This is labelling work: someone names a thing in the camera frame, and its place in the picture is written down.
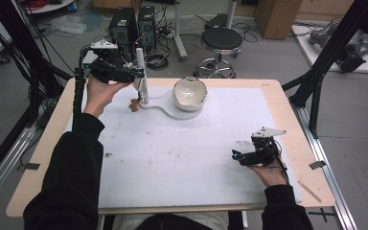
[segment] computer tower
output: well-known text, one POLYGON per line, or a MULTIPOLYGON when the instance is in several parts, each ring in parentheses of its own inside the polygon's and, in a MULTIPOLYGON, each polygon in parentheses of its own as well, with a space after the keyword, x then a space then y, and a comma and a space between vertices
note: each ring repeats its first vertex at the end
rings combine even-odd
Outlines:
POLYGON ((155 50, 156 37, 153 6, 143 6, 139 8, 137 24, 139 27, 139 37, 141 37, 140 41, 143 49, 147 52, 155 50))
POLYGON ((122 57, 133 61, 133 44, 138 39, 134 8, 118 8, 108 27, 113 43, 118 44, 122 57))

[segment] person's left hand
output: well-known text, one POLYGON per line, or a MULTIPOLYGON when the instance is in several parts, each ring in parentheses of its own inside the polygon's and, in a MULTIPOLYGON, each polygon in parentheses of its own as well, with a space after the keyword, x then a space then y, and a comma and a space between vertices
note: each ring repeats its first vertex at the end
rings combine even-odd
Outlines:
POLYGON ((113 96, 130 83, 116 82, 114 84, 103 83, 90 75, 87 88, 87 101, 84 113, 89 113, 97 118, 104 112, 104 108, 112 102, 113 96))

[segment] table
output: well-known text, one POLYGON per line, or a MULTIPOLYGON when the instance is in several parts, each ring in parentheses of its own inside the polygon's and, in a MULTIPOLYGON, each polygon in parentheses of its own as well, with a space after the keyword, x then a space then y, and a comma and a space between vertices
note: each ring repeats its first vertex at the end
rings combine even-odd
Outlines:
MULTIPOLYGON (((148 79, 149 87, 173 87, 177 79, 148 79)), ((299 189, 303 196, 301 205, 305 207, 331 207, 334 196, 321 170, 312 170, 309 164, 315 161, 307 139, 288 103, 288 99, 276 80, 203 80, 207 87, 251 87, 260 88, 264 92, 273 121, 277 127, 287 130, 282 137, 282 148, 289 152, 288 160, 298 180, 299 189)), ((31 159, 32 163, 40 164, 37 171, 25 171, 11 202, 7 208, 10 217, 21 217, 29 201, 41 189, 43 176, 50 162, 55 144, 63 133, 68 119, 72 114, 74 97, 74 80, 69 80, 53 116, 47 125, 39 144, 31 159)), ((195 212, 195 211, 229 211, 262 209, 262 204, 237 204, 220 206, 182 206, 166 208, 126 208, 114 210, 112 213, 144 213, 144 212, 195 212)))

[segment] black stool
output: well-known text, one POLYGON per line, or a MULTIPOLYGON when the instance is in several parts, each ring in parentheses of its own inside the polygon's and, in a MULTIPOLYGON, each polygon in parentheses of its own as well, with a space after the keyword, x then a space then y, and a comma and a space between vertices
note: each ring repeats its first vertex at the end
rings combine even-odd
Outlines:
POLYGON ((212 51, 215 58, 202 61, 195 72, 196 77, 209 79, 220 75, 224 79, 234 79, 236 74, 232 65, 222 59, 224 54, 236 56, 241 50, 242 37, 235 31, 227 28, 211 28, 202 33, 201 45, 212 51))

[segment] round stool seat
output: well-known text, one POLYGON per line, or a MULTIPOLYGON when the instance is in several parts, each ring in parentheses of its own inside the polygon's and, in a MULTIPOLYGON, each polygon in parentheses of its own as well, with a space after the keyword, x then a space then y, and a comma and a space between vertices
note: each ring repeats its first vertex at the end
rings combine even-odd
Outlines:
POLYGON ((242 44, 242 37, 227 28, 211 28, 202 33, 201 44, 206 49, 231 52, 242 44))

